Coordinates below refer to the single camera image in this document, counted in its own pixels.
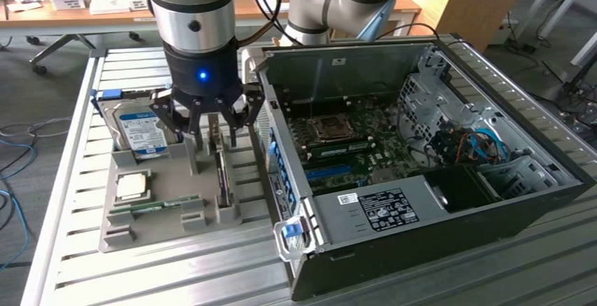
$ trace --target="blue hard drive label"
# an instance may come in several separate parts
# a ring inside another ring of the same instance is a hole
[[[402,189],[359,196],[358,200],[374,231],[385,231],[420,220]]]
[[[164,132],[158,127],[159,118],[152,112],[123,114],[119,118],[128,145],[135,153],[148,156],[166,151],[168,143]]]

